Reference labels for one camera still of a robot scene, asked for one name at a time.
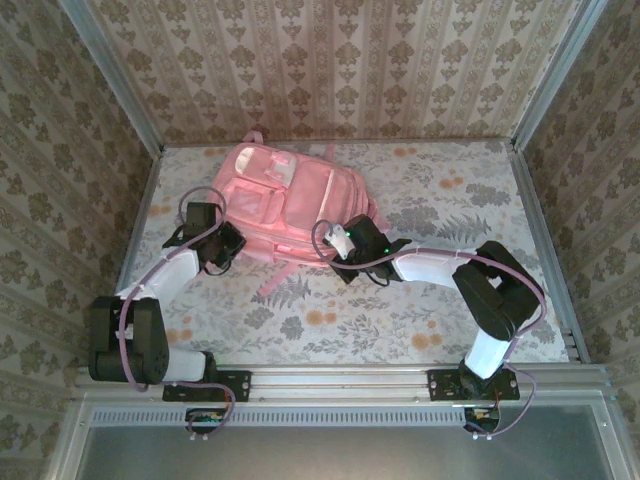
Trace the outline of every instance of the wire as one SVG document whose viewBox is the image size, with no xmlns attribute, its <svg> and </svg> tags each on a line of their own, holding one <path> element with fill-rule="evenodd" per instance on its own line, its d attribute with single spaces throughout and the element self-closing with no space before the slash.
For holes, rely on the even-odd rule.
<svg viewBox="0 0 640 480">
<path fill-rule="evenodd" d="M 318 220 L 315 223 L 315 225 L 313 226 L 313 228 L 311 229 L 311 244 L 313 245 L 314 250 L 316 251 L 316 253 L 318 254 L 318 256 L 320 257 L 321 260 L 323 260 L 325 263 L 331 265 L 332 267 L 336 267 L 336 268 L 341 269 L 341 270 L 361 270 L 363 268 L 369 268 L 369 267 L 373 267 L 375 265 L 379 265 L 379 264 L 387 262 L 389 260 L 405 257 L 407 255 L 416 255 L 418 253 L 428 253 L 430 255 L 440 255 L 440 256 L 443 256 L 443 257 L 454 257 L 454 258 L 455 257 L 461 257 L 461 258 L 468 258 L 469 260 L 476 260 L 476 261 L 478 261 L 480 263 L 484 263 L 485 265 L 488 265 L 490 267 L 494 267 L 494 268 L 497 268 L 498 270 L 502 270 L 503 272 L 508 273 L 512 277 L 515 277 L 516 279 L 521 281 L 536 296 L 536 299 L 538 300 L 538 303 L 540 303 L 540 314 L 536 317 L 536 319 L 531 324 L 527 325 L 524 328 L 521 328 L 516 333 L 516 336 L 515 336 L 514 340 L 511 342 L 511 347 L 509 348 L 509 350 L 507 350 L 507 353 L 505 354 L 505 358 L 508 358 L 509 355 L 511 354 L 511 352 L 513 351 L 513 348 L 515 348 L 514 343 L 516 343 L 525 333 L 528 333 L 531 330 L 533 330 L 534 328 L 536 328 L 538 326 L 538 324 L 547 315 L 547 302 L 544 299 L 544 293 L 542 292 L 542 290 L 539 289 L 539 287 L 535 283 L 533 283 L 531 280 L 529 280 L 526 276 L 524 276 L 520 272 L 514 270 L 513 268 L 511 268 L 511 267 L 509 267 L 507 265 L 504 265 L 504 264 L 502 264 L 500 262 L 496 262 L 495 260 L 491 260 L 490 258 L 481 257 L 480 255 L 476 255 L 476 254 L 473 254 L 473 253 L 452 252 L 450 250 L 440 250 L 440 249 L 437 249 L 437 248 L 419 247 L 419 248 L 412 248 L 412 249 L 408 249 L 408 250 L 401 250 L 399 252 L 391 253 L 391 254 L 389 254 L 389 255 L 387 255 L 385 257 L 382 257 L 382 258 L 379 258 L 377 260 L 374 260 L 372 262 L 361 263 L 359 265 L 343 265 L 341 263 L 336 263 L 336 262 L 332 261 L 329 257 L 327 257 L 326 255 L 324 255 L 322 253 L 322 251 L 320 250 L 320 248 L 318 246 L 318 242 L 316 240 L 316 234 L 317 234 L 317 231 L 318 231 L 318 227 L 320 225 L 322 225 L 323 223 L 326 223 L 326 224 L 329 225 L 329 230 L 330 231 L 333 230 L 333 225 L 331 224 L 331 222 L 329 222 L 328 220 Z"/>
<path fill-rule="evenodd" d="M 223 392 L 225 392 L 225 397 L 226 395 L 229 395 L 229 398 L 231 399 L 230 400 L 231 404 L 229 405 L 227 414 L 222 418 L 222 420 L 220 420 L 220 423 L 218 423 L 215 430 L 212 432 L 213 434 L 215 434 L 222 427 L 224 427 L 227 424 L 227 422 L 229 422 L 229 419 L 233 414 L 233 410 L 236 408 L 236 394 L 233 393 L 233 390 L 231 390 L 226 385 L 223 385 L 222 383 L 162 382 L 162 385 L 169 385 L 172 387 L 180 386 L 180 387 L 187 387 L 187 388 L 217 388 L 218 390 L 222 390 Z M 190 415 L 189 417 L 187 430 L 189 431 L 189 433 L 194 433 L 193 432 L 193 415 Z"/>
<path fill-rule="evenodd" d="M 373 275 L 371 275 L 371 273 L 369 272 L 369 270 L 363 270 L 364 273 L 367 275 L 367 277 L 369 277 L 369 280 L 371 280 L 373 283 L 375 283 L 376 285 L 380 285 L 381 287 L 388 287 L 389 285 L 391 285 L 391 280 L 389 280 L 387 278 L 387 283 L 382 283 L 378 280 L 376 280 Z"/>
<path fill-rule="evenodd" d="M 314 250 L 316 251 L 316 253 L 318 254 L 318 256 L 327 264 L 331 265 L 332 267 L 336 267 L 342 270 L 360 270 L 363 268 L 369 268 L 369 267 L 373 267 L 374 265 L 379 265 L 381 263 L 384 262 L 388 262 L 389 260 L 393 260 L 393 259 L 398 259 L 407 255 L 416 255 L 418 253 L 427 253 L 430 255 L 441 255 L 444 257 L 462 257 L 462 258 L 468 258 L 469 260 L 476 260 L 480 263 L 484 263 L 485 265 L 488 265 L 490 267 L 494 267 L 497 268 L 498 270 L 502 270 L 505 273 L 508 273 L 509 275 L 511 275 L 512 277 L 516 278 L 517 280 L 519 280 L 520 282 L 522 282 L 524 285 L 526 285 L 532 292 L 533 294 L 536 296 L 536 299 L 538 300 L 538 303 L 540 304 L 540 314 L 536 317 L 536 319 L 531 322 L 529 325 L 527 325 L 526 327 L 521 328 L 515 335 L 514 339 L 511 341 L 511 345 L 509 346 L 509 349 L 507 350 L 507 352 L 504 355 L 504 366 L 506 369 L 511 370 L 512 372 L 514 372 L 515 374 L 521 374 L 524 375 L 525 377 L 528 377 L 531 380 L 532 383 L 532 390 L 531 390 L 531 395 L 529 395 L 529 398 L 527 399 L 526 403 L 524 404 L 524 406 L 522 407 L 522 410 L 520 411 L 520 413 L 516 416 L 516 418 L 513 420 L 513 422 L 511 422 L 509 425 L 507 425 L 504 428 L 499 428 L 496 429 L 494 432 L 487 432 L 486 430 L 484 430 L 483 428 L 478 427 L 475 424 L 472 424 L 470 422 L 467 422 L 469 425 L 473 426 L 474 428 L 477 428 L 478 431 L 480 431 L 484 436 L 486 437 L 490 437 L 490 436 L 496 436 L 496 435 L 500 435 L 502 433 L 506 433 L 509 430 L 511 430 L 521 419 L 522 417 L 527 413 L 527 411 L 529 410 L 529 407 L 531 406 L 531 402 L 533 402 L 533 399 L 538 391 L 538 385 L 536 383 L 535 378 L 533 377 L 533 375 L 531 375 L 528 372 L 525 372 L 523 370 L 518 370 L 517 368 L 515 368 L 513 365 L 511 365 L 509 362 L 509 357 L 511 356 L 511 354 L 513 353 L 513 350 L 516 347 L 516 344 L 518 343 L 518 341 L 520 340 L 520 338 L 522 338 L 522 336 L 525 333 L 530 332 L 531 330 L 533 330 L 534 328 L 536 328 L 543 320 L 544 318 L 547 316 L 547 302 L 545 300 L 544 297 L 544 292 L 540 289 L 540 287 L 538 287 L 535 283 L 533 283 L 531 280 L 529 280 L 525 275 L 521 274 L 520 272 L 514 270 L 513 268 L 504 265 L 500 262 L 496 262 L 495 260 L 491 260 L 489 258 L 485 258 L 485 257 L 481 257 L 479 255 L 473 254 L 473 253 L 467 253 L 467 252 L 452 252 L 449 250 L 440 250 L 440 249 L 436 249 L 436 248 L 424 248 L 424 247 L 418 247 L 418 248 L 412 248 L 409 250 L 402 250 L 400 252 L 395 252 L 392 253 L 390 255 L 387 255 L 385 257 L 379 258 L 373 262 L 367 262 L 367 263 L 362 263 L 359 265 L 342 265 L 340 263 L 336 263 L 333 262 L 329 257 L 325 256 L 321 251 L 320 248 L 318 247 L 318 243 L 316 241 L 316 234 L 318 231 L 318 227 L 322 224 L 327 224 L 329 225 L 329 232 L 332 233 L 333 232 L 333 224 L 331 222 L 329 222 L 328 220 L 318 220 L 315 225 L 313 226 L 313 228 L 311 229 L 311 244 L 313 245 Z"/>
<path fill-rule="evenodd" d="M 136 381 L 136 379 L 133 377 L 133 372 L 131 371 L 131 364 L 129 363 L 129 354 L 127 352 L 127 343 L 126 343 L 126 338 L 125 338 L 125 325 L 126 325 L 126 321 L 127 321 L 127 313 L 129 312 L 129 307 L 131 306 L 131 302 L 133 301 L 133 299 L 142 290 L 144 284 L 146 282 L 148 282 L 158 272 L 158 270 L 160 270 L 166 263 L 171 261 L 171 259 L 173 259 L 180 252 L 183 252 L 184 250 L 189 248 L 194 243 L 199 242 L 200 240 L 202 240 L 203 238 L 207 237 L 208 235 L 211 235 L 224 222 L 224 218 L 225 218 L 226 213 L 227 213 L 227 201 L 224 199 L 224 196 L 222 195 L 222 193 L 220 193 L 218 190 L 216 190 L 213 187 L 196 187 L 196 188 L 192 188 L 187 193 L 185 193 L 182 196 L 182 198 L 180 198 L 180 203 L 178 204 L 178 215 L 181 218 L 182 222 L 184 223 L 184 217 L 182 216 L 182 204 L 184 203 L 185 198 L 187 198 L 193 192 L 196 192 L 196 191 L 199 191 L 199 190 L 210 190 L 213 193 L 215 193 L 216 195 L 218 195 L 218 197 L 220 197 L 220 203 L 222 204 L 220 218 L 216 221 L 216 223 L 211 228 L 209 228 L 208 230 L 204 231 L 200 235 L 198 235 L 196 237 L 193 237 L 191 240 L 189 240 L 188 242 L 185 242 L 184 244 L 180 245 L 175 250 L 172 250 L 166 257 L 164 257 L 156 265 L 154 265 L 142 277 L 142 279 L 140 279 L 140 281 L 131 290 L 131 292 L 129 292 L 129 295 L 127 295 L 127 298 L 125 299 L 124 303 L 122 304 L 122 309 L 120 310 L 120 319 L 119 319 L 119 323 L 118 323 L 118 344 L 119 344 L 119 348 L 120 348 L 120 358 L 122 360 L 122 369 L 124 370 L 124 375 L 127 378 L 127 381 L 133 386 L 133 388 L 135 388 L 139 392 L 146 392 L 149 389 L 149 385 L 140 385 Z M 194 384 L 189 384 L 189 385 L 202 385 L 202 384 L 194 383 Z"/>
<path fill-rule="evenodd" d="M 515 427 L 516 424 L 520 420 L 522 420 L 522 417 L 525 416 L 525 414 L 527 413 L 527 411 L 531 407 L 531 403 L 533 402 L 533 398 L 536 396 L 536 393 L 538 392 L 538 383 L 536 382 L 536 379 L 534 378 L 534 376 L 531 375 L 529 372 L 525 372 L 524 370 L 519 370 L 516 367 L 514 367 L 513 365 L 511 365 L 510 363 L 506 363 L 504 368 L 506 368 L 508 370 L 511 370 L 515 374 L 520 374 L 520 375 L 524 375 L 525 377 L 528 377 L 529 380 L 531 380 L 531 394 L 529 395 L 529 398 L 527 398 L 527 401 L 525 402 L 524 406 L 522 407 L 522 410 L 520 410 L 520 413 L 518 413 L 516 418 L 514 418 L 513 421 L 509 425 L 507 425 L 506 427 L 496 428 L 493 432 L 487 432 L 484 428 L 476 425 L 475 423 L 467 422 L 467 425 L 471 425 L 473 428 L 478 430 L 480 432 L 480 434 L 482 434 L 482 436 L 484 436 L 484 437 L 495 437 L 497 435 L 501 435 L 503 433 L 507 433 L 509 430 L 511 430 L 513 427 Z"/>
</svg>

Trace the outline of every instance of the patterned wall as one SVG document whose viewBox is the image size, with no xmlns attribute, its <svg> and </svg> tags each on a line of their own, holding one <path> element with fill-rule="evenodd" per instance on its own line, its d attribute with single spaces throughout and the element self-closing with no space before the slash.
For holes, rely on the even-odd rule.
<svg viewBox="0 0 640 480">
<path fill-rule="evenodd" d="M 174 144 L 509 136 L 577 0 L 88 0 Z"/>
<path fill-rule="evenodd" d="M 640 451 L 640 3 L 609 2 L 525 156 Z"/>
<path fill-rule="evenodd" d="M 46 465 L 149 167 L 57 2 L 0 2 L 1 478 Z"/>
</svg>

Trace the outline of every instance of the metal edge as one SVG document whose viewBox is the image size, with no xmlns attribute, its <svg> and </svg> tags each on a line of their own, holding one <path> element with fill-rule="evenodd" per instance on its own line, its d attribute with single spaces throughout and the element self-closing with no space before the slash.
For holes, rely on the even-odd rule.
<svg viewBox="0 0 640 480">
<path fill-rule="evenodd" d="M 345 371 L 339 366 L 333 370 L 313 367 L 259 367 L 252 371 L 251 397 L 246 404 L 270 406 L 313 405 L 386 405 L 406 406 L 478 406 L 487 402 L 437 401 L 431 402 L 426 372 L 433 368 L 457 368 L 457 365 L 422 365 L 420 370 L 385 370 L 383 367 Z M 517 368 L 532 374 L 539 390 L 594 391 L 613 394 L 606 370 L 595 364 L 517 364 Z M 532 382 L 519 376 L 524 396 L 532 390 Z M 94 382 L 86 373 L 76 380 L 77 387 L 85 393 L 85 401 L 100 404 L 140 405 L 162 402 L 162 387 L 151 386 L 140 393 L 126 383 Z"/>
<path fill-rule="evenodd" d="M 84 401 L 72 402 L 65 414 L 45 480 L 75 480 L 89 435 L 93 407 Z"/>
<path fill-rule="evenodd" d="M 314 144 L 314 145 L 357 145 L 357 144 L 387 144 L 387 145 L 402 145 L 406 143 L 480 143 L 480 142 L 511 142 L 511 139 L 508 137 L 486 137 L 486 138 L 466 138 L 466 137 L 448 137 L 448 138 L 390 138 L 390 139 L 382 139 L 382 138 L 359 138 L 359 139 L 309 139 L 309 140 L 300 140 L 300 139 L 291 139 L 291 140 L 269 140 L 270 144 L 273 145 L 281 145 L 281 144 L 294 144 L 294 145 L 304 145 L 304 144 Z M 216 146 L 228 147 L 235 146 L 238 142 L 215 142 Z M 214 143 L 167 143 L 165 144 L 166 148 L 197 148 L 197 147 L 210 147 Z"/>
<path fill-rule="evenodd" d="M 583 0 L 578 6 L 578 11 L 514 131 L 517 150 L 524 150 L 531 140 L 606 4 L 607 0 Z"/>
<path fill-rule="evenodd" d="M 569 296 L 569 290 L 567 289 L 567 284 L 562 274 L 562 268 L 560 267 L 560 262 L 553 247 L 551 234 L 549 233 L 549 228 L 542 213 L 542 207 L 536 196 L 533 180 L 522 151 L 511 153 L 511 166 L 520 197 L 522 198 L 522 205 L 529 225 L 531 226 L 531 235 L 538 249 L 540 264 L 547 281 L 553 307 L 562 324 L 571 330 L 580 360 L 583 363 L 590 363 L 591 359 L 587 351 L 587 344 L 582 336 L 582 330 L 580 329 L 578 318 L 571 303 L 571 297 Z"/>
<path fill-rule="evenodd" d="M 61 0 L 60 3 L 89 50 L 93 61 L 100 68 L 109 88 L 118 99 L 118 103 L 129 117 L 142 144 L 151 158 L 154 160 L 159 158 L 162 136 L 145 113 L 144 103 L 131 86 L 86 0 Z"/>
<path fill-rule="evenodd" d="M 160 167 L 162 166 L 162 157 L 153 160 L 151 169 L 149 170 L 149 177 L 147 178 L 147 184 L 144 187 L 144 193 L 140 200 L 140 207 L 138 208 L 138 214 L 136 215 L 136 221 L 133 224 L 131 230 L 131 238 L 129 239 L 129 245 L 127 246 L 127 253 L 125 253 L 124 260 L 122 261 L 122 268 L 120 269 L 120 275 L 118 277 L 118 283 L 116 283 L 116 292 L 124 289 L 129 284 L 129 277 L 131 276 L 131 270 L 140 247 L 140 241 L 142 240 L 142 234 L 144 232 L 144 226 L 147 222 L 147 215 L 151 208 L 151 200 L 158 184 L 158 178 L 160 177 Z"/>
<path fill-rule="evenodd" d="M 631 478 L 640 478 L 640 458 L 633 446 L 629 428 L 622 415 L 620 405 L 615 400 L 615 397 L 609 397 L 608 400 L 605 399 L 605 407 L 598 405 L 598 409 L 604 409 L 608 415 L 609 424 L 605 425 L 602 422 L 598 425 L 598 429 L 610 463 L 624 464 L 630 472 Z"/>
</svg>

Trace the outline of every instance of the floral tablecloth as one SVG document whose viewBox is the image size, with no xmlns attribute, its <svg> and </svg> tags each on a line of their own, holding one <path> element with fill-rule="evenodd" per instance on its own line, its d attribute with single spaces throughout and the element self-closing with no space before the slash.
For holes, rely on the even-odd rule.
<svg viewBox="0 0 640 480">
<path fill-rule="evenodd" d="M 322 156 L 320 143 L 278 146 Z M 336 162 L 364 177 L 392 223 L 390 239 L 437 248 L 502 242 L 544 284 L 508 150 L 488 142 L 336 145 Z M 142 241 L 138 277 L 176 226 L 180 196 L 211 185 L 231 147 L 169 148 Z M 203 200 L 196 193 L 191 200 Z M 387 288 L 361 275 L 350 286 L 330 269 L 299 267 L 268 297 L 256 290 L 283 265 L 234 261 L 222 277 L 199 275 L 165 312 L 171 344 L 209 350 L 219 364 L 457 363 L 476 324 L 459 293 L 426 283 Z M 567 361 L 553 307 L 518 345 L 514 361 Z"/>
</svg>

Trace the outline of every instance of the backpack handle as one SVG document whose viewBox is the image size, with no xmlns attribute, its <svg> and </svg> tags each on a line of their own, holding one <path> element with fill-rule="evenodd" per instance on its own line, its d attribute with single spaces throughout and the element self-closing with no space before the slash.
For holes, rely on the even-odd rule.
<svg viewBox="0 0 640 480">
<path fill-rule="evenodd" d="M 259 145 L 264 145 L 264 137 L 262 133 L 257 130 L 249 130 L 247 134 L 242 139 L 243 142 L 253 142 Z"/>
</svg>

